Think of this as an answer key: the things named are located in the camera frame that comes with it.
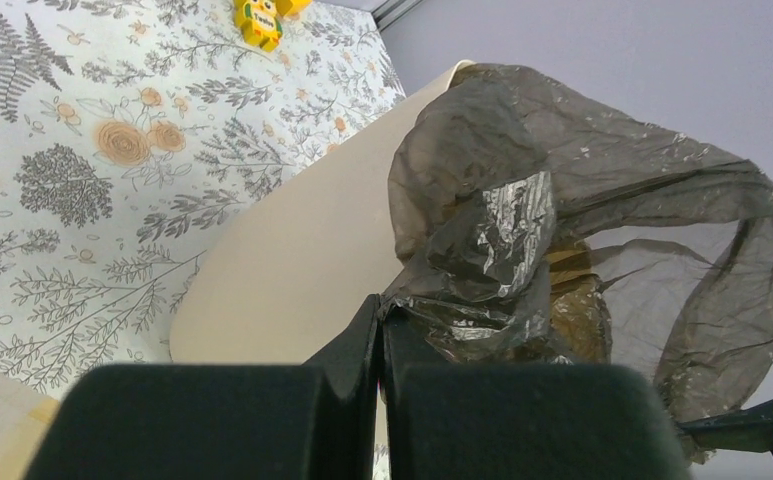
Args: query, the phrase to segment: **dark translucent plastic bag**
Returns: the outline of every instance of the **dark translucent plastic bag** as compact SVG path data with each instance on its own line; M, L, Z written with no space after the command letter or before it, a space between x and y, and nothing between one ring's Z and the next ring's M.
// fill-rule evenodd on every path
M773 183L526 67L476 65L395 154L385 292L452 361L613 362L677 421L773 364Z

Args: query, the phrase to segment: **floral wallpaper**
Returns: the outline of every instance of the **floral wallpaper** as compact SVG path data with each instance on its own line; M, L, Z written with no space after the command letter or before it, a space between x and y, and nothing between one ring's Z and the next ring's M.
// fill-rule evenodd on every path
M268 54L231 8L0 0L0 372L169 360L231 217L403 98L369 14L314 3Z

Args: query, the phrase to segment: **yellow figurine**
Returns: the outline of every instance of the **yellow figurine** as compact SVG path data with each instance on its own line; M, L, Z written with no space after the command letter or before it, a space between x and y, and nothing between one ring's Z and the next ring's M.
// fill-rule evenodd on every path
M242 31L245 43L272 52L283 38L272 0L234 0L233 23Z
M277 0L277 12L281 17L300 13L312 0Z

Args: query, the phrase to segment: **white wall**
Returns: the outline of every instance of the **white wall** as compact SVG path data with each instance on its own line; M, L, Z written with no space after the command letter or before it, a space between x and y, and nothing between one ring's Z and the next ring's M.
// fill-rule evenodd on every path
M773 0L425 0L383 37L407 93L464 58L528 65L773 178ZM771 398L773 369L748 405ZM773 461L721 452L695 473L771 479Z

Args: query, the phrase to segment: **fern leaf print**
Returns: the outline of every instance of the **fern leaf print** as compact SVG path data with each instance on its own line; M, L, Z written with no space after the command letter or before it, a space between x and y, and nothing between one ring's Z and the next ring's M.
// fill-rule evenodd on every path
M73 75L66 57L44 42L29 15L22 37L0 11L0 116L17 122L21 95L38 81L60 90L51 72L54 65Z

